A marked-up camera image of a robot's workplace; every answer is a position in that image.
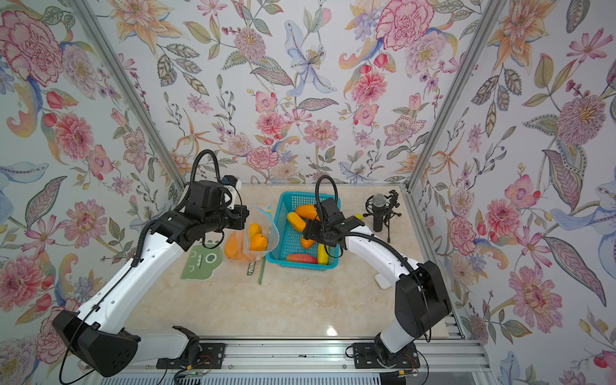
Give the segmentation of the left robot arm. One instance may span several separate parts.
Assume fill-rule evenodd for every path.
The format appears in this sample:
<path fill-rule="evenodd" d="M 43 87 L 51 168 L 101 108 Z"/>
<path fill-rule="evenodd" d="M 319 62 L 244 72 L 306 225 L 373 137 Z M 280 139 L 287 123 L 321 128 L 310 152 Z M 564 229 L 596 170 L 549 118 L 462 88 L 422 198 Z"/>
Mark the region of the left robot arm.
<path fill-rule="evenodd" d="M 77 311 L 61 311 L 52 325 L 67 352 L 105 378 L 129 364 L 164 359 L 182 369 L 202 359 L 199 337 L 175 326 L 167 335 L 138 335 L 124 325 L 157 279 L 207 234 L 242 230 L 250 211 L 242 205 L 240 182 L 221 176 L 216 153 L 197 154 L 180 203 L 144 225 L 136 253 Z"/>

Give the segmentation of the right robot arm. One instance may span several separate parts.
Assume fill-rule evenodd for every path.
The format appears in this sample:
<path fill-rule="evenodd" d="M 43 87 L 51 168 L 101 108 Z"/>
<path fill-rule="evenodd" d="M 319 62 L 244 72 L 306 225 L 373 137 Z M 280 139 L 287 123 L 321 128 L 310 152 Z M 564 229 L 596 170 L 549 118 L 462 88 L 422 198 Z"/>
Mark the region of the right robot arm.
<path fill-rule="evenodd" d="M 317 218 L 308 221 L 303 237 L 327 250 L 339 248 L 362 258 L 378 272 L 385 287 L 395 290 L 394 320 L 374 339 L 374 355 L 381 364 L 391 367 L 417 339 L 431 340 L 432 328 L 452 312 L 443 275 L 434 262 L 406 257 L 377 237 L 362 220 L 346 217 L 338 207 L 338 195 L 321 199 L 323 181 L 330 181 L 334 192 L 338 192 L 330 176 L 317 180 Z"/>

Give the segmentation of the clear blue-zip bag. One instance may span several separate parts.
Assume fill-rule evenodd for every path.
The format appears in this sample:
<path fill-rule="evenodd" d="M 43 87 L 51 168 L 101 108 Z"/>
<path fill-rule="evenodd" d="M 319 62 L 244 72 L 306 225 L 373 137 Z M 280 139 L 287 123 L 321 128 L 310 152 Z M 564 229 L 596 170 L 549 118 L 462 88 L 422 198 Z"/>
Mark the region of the clear blue-zip bag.
<path fill-rule="evenodd" d="M 249 210 L 245 229 L 226 234 L 223 251 L 232 261 L 256 262 L 278 247 L 280 234 L 271 207 L 263 210 L 251 206 Z"/>

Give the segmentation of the large orange mango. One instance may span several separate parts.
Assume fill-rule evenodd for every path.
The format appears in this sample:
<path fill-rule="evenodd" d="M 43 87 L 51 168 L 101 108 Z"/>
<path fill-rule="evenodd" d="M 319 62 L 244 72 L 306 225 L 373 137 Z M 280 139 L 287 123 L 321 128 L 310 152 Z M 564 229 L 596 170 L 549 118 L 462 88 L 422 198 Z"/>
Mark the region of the large orange mango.
<path fill-rule="evenodd" d="M 250 239 L 250 251 L 262 252 L 268 249 L 268 238 L 263 234 L 257 235 Z"/>

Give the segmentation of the small yellow-orange mango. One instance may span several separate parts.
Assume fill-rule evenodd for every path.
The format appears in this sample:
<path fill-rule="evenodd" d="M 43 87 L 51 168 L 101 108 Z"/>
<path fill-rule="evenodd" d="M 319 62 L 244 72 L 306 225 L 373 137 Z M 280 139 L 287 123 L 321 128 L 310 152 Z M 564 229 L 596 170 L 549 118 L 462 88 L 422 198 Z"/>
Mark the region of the small yellow-orange mango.
<path fill-rule="evenodd" d="M 292 226 L 292 228 L 299 233 L 302 233 L 306 229 L 305 220 L 295 212 L 290 212 L 287 214 L 287 221 Z"/>

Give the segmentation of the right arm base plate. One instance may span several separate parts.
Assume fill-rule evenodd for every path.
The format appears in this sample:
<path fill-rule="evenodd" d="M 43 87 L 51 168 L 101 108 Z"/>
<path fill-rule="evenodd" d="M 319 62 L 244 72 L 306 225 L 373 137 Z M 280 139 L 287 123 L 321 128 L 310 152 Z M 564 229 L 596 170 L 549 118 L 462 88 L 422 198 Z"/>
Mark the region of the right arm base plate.
<path fill-rule="evenodd" d="M 376 343 L 353 343 L 345 355 L 353 359 L 356 369 L 415 370 L 421 368 L 420 357 L 414 343 L 399 352 L 391 353 Z"/>

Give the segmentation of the teal plastic basket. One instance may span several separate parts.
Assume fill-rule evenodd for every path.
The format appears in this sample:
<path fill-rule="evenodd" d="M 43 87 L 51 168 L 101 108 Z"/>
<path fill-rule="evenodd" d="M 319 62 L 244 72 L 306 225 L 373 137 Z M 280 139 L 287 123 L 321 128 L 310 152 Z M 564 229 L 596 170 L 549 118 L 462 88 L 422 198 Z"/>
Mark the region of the teal plastic basket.
<path fill-rule="evenodd" d="M 312 245 L 309 249 L 301 246 L 302 235 L 287 221 L 287 214 L 296 210 L 300 205 L 314 205 L 316 203 L 314 192 L 283 192 L 279 198 L 274 223 L 279 232 L 279 242 L 276 248 L 266 255 L 266 260 L 272 264 L 295 269 L 328 271 L 338 266 L 340 248 L 329 250 L 333 256 L 327 265 L 307 263 L 305 258 L 301 261 L 289 261 L 287 257 L 292 254 L 307 254 L 313 258 L 318 256 L 318 246 Z"/>

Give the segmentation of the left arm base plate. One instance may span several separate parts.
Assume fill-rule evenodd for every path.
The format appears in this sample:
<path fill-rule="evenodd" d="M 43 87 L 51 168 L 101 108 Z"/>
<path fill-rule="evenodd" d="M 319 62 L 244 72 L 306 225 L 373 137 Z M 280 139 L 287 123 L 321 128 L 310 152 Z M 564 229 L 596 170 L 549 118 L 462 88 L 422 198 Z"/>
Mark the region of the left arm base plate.
<path fill-rule="evenodd" d="M 221 369 L 225 352 L 226 345 L 224 343 L 199 343 L 199 346 L 187 347 L 179 358 L 158 359 L 156 369 Z"/>

